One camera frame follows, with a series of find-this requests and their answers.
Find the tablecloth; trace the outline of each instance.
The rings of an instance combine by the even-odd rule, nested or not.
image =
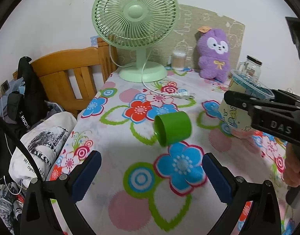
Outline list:
[[[166,78],[147,85],[167,93],[189,91],[196,94],[194,100],[161,96],[140,83],[122,80],[118,71],[112,73],[79,115],[48,178],[70,173],[97,150],[102,154],[101,168],[77,203],[97,235],[203,235],[226,208],[201,167],[203,155],[211,152],[235,176],[273,182],[282,233],[291,234],[300,214],[285,201],[286,142],[259,131],[244,140],[232,136],[218,112],[229,82],[202,79],[192,69],[167,70]],[[192,135],[161,147],[154,136],[154,116],[178,110],[189,115]],[[57,202],[52,204],[62,229],[71,234]],[[239,233],[250,206],[248,202],[232,234]]]

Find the fan base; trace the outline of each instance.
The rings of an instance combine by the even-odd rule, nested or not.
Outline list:
[[[119,76],[123,80],[130,82],[141,83],[141,69],[136,67],[135,62],[131,62],[126,66],[132,66],[129,68],[122,68]],[[143,71],[143,82],[154,82],[165,78],[168,75],[168,71],[165,67],[157,62],[147,62]]]

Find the fan stand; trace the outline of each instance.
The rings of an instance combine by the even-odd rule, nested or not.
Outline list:
[[[146,61],[146,49],[136,50],[136,62],[131,62],[122,68],[119,76],[123,80],[141,83],[141,72]],[[143,82],[154,82],[167,76],[168,72],[165,67],[157,62],[147,62],[143,70]]]

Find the white cable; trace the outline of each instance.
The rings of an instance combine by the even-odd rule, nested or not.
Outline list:
[[[111,52],[111,45],[109,45],[109,53],[110,53],[110,58],[111,58],[112,62],[115,63],[116,66],[122,67],[122,68],[132,67],[132,65],[131,65],[131,66],[121,66],[121,65],[117,64],[117,63],[114,61],[114,59],[113,59],[113,57],[112,57],[112,52]]]
[[[2,119],[3,119],[3,121],[4,121],[4,115],[3,115],[3,102],[2,102],[2,93],[1,93],[1,89],[0,89],[0,97],[1,97],[1,107],[2,107]],[[5,134],[5,133],[4,133],[4,136],[5,136],[5,141],[6,141],[7,148],[8,148],[8,150],[9,150],[11,156],[13,156],[12,153],[11,153],[11,150],[10,150],[10,148],[9,148],[9,144],[8,144],[8,142],[7,142],[7,138],[6,138],[6,134]],[[6,184],[6,181],[5,181],[5,176],[3,176],[3,179],[4,179],[4,183],[5,183],[6,188],[9,190],[9,192],[10,192],[11,194],[13,194],[13,195],[19,195],[19,194],[21,193],[22,187],[23,187],[23,180],[22,180],[22,179],[21,179],[21,188],[20,188],[20,190],[19,190],[19,192],[18,192],[17,194],[12,193],[11,190],[8,188],[8,186],[7,186],[7,184]]]
[[[148,90],[156,93],[156,94],[159,94],[159,95],[163,95],[163,96],[173,96],[173,97],[176,97],[176,98],[180,98],[180,99],[194,99],[194,94],[189,94],[189,92],[183,92],[183,93],[172,93],[172,94],[169,94],[169,93],[162,93],[162,92],[158,92],[158,91],[155,91],[153,89],[151,89],[150,87],[148,87],[145,82],[143,81],[143,71],[145,70],[145,67],[146,67],[146,64],[148,62],[148,59],[150,57],[152,53],[152,49],[151,51],[149,52],[147,58],[146,58],[146,61],[143,65],[143,68],[141,69],[141,82],[143,83],[144,87],[147,88]]]
[[[7,184],[6,184],[6,181],[5,181],[5,176],[3,176],[3,178],[4,178],[5,186],[6,186],[6,188],[9,190],[9,192],[10,192],[11,194],[13,194],[13,195],[19,195],[19,194],[21,193],[22,187],[23,187],[23,180],[22,180],[22,179],[21,179],[21,188],[20,188],[19,192],[18,192],[18,193],[12,193],[11,190],[7,187]]]

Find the fan center hub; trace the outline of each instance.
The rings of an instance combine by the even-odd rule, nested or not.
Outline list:
[[[139,4],[134,4],[128,8],[128,15],[137,19],[143,15],[143,8]]]

